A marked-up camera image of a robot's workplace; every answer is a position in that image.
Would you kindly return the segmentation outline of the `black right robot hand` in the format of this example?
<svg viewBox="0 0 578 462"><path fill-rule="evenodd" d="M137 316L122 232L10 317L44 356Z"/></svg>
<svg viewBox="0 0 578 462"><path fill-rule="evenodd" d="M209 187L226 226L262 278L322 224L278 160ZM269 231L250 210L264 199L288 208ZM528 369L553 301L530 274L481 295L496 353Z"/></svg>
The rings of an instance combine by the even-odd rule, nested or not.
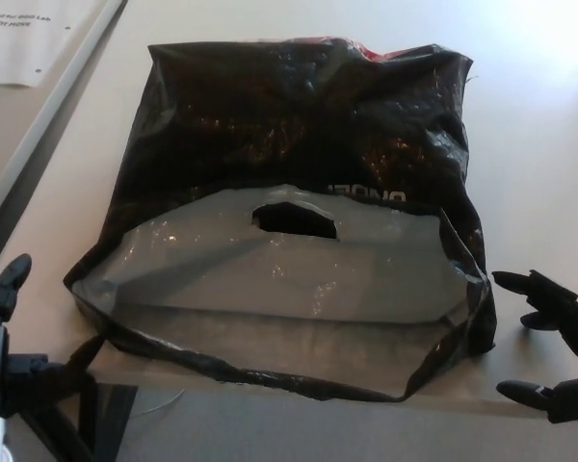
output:
<svg viewBox="0 0 578 462"><path fill-rule="evenodd" d="M520 318L535 331L556 331L578 358L578 295L532 269L527 275L495 271L494 281L503 289L526 297L534 308ZM553 388L520 380L497 384L497 392L516 403L541 411L552 424L578 421L578 378Z"/></svg>

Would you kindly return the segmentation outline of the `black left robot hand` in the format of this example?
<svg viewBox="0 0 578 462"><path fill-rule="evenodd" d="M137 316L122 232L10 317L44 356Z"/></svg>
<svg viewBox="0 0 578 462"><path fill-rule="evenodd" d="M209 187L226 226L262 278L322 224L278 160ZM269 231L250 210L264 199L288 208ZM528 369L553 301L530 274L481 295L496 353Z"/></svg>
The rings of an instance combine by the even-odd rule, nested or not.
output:
<svg viewBox="0 0 578 462"><path fill-rule="evenodd" d="M105 342L95 336L80 345L64 364L45 353L10 353L7 323L17 295L32 268L24 253L0 273L0 461L12 461L7 446L7 419L18 415L59 461L91 461L92 451L58 403L93 383L88 367Z"/></svg>

